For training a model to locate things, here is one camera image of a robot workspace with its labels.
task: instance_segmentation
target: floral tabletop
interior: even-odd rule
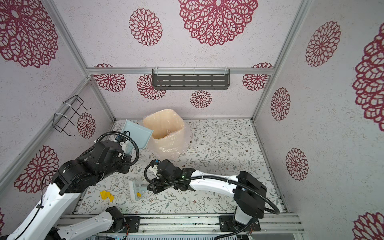
[[[267,197],[282,210],[249,119],[185,121],[191,129],[191,138],[188,149],[179,159],[172,161],[175,166],[191,167],[218,175],[235,175],[241,170],[247,171],[267,187]],[[124,123],[116,121],[114,131],[121,131]],[[234,212],[236,202],[232,198],[208,191],[183,192],[168,188],[156,195],[145,191],[139,201],[132,200],[128,181],[135,179],[145,184],[144,168],[153,159],[156,159],[155,155],[145,148],[140,151],[138,162],[128,174],[115,173],[95,187],[89,187],[76,214],[99,214],[111,206],[117,206],[123,214]],[[101,199],[100,192],[103,190],[114,196],[112,202]]]

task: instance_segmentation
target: robotic arm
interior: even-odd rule
[[[116,207],[110,207],[98,216],[75,225],[57,228],[54,225],[66,208],[78,199],[87,187],[95,186],[114,172],[126,174],[130,166],[137,162],[139,149],[126,133],[104,133],[78,158],[60,166],[40,202],[7,240],[82,240],[99,232],[107,230],[120,232],[124,229],[124,215]],[[115,141],[101,141],[112,134],[118,136]],[[136,157],[132,162],[132,156],[124,153],[122,148],[125,147],[127,140],[136,151]],[[157,176],[152,180],[147,177],[149,168]],[[265,197],[266,187],[248,172],[241,171],[239,175],[220,176],[192,168],[180,169],[169,160],[152,160],[145,168],[144,176],[150,183],[147,190],[155,194],[173,186],[174,189],[182,191],[207,190],[233,197],[238,207],[232,222],[239,228],[249,224],[254,217],[263,218],[264,210],[280,213]],[[264,208],[265,202],[274,209]]]

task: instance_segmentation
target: plastic bag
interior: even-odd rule
[[[157,159],[177,159],[190,141],[190,129],[172,109],[165,109],[146,116],[143,126],[153,130],[148,142]]]

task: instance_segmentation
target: black mounting plate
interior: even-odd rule
[[[129,225],[129,233],[136,233],[139,230],[140,225],[140,218],[141,217],[124,217],[126,223]],[[124,226],[124,228],[120,231],[121,233],[127,232],[127,227]],[[111,230],[105,231],[105,233],[113,233]]]
[[[219,216],[218,218],[220,221],[219,222],[220,223],[220,231],[222,231],[222,232],[235,232],[238,229],[241,229],[241,227],[235,228],[235,226],[233,225],[233,223],[232,223],[233,216],[224,215],[224,216]],[[251,224],[244,231],[250,232],[251,227],[252,227],[253,232],[259,232],[261,230],[259,220],[257,218],[256,218],[255,222],[253,223],[253,225]]]

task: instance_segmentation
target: crumpled yellow paper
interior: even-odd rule
[[[115,199],[115,197],[112,196],[110,192],[106,192],[106,191],[100,192],[100,196],[102,200],[106,200],[107,198],[109,198],[109,202],[112,202],[113,199]]]

